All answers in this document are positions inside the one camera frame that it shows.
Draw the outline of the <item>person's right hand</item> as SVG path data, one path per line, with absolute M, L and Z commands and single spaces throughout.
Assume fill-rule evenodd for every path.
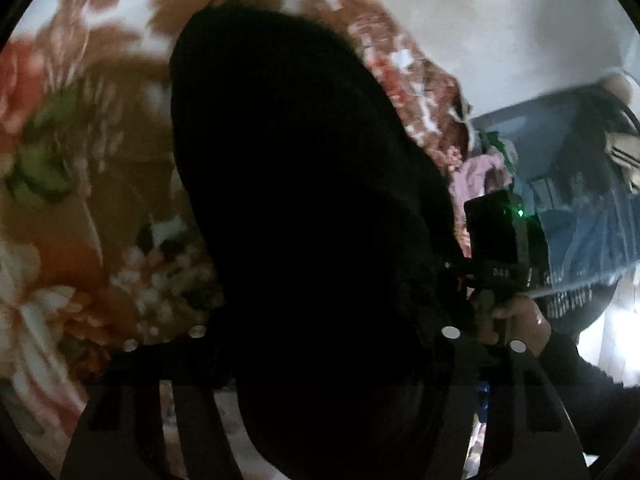
M 510 344 L 519 340 L 536 358 L 546 348 L 552 328 L 538 304 L 526 296 L 514 296 L 498 302 L 482 292 L 474 301 L 477 338 L 483 344 Z

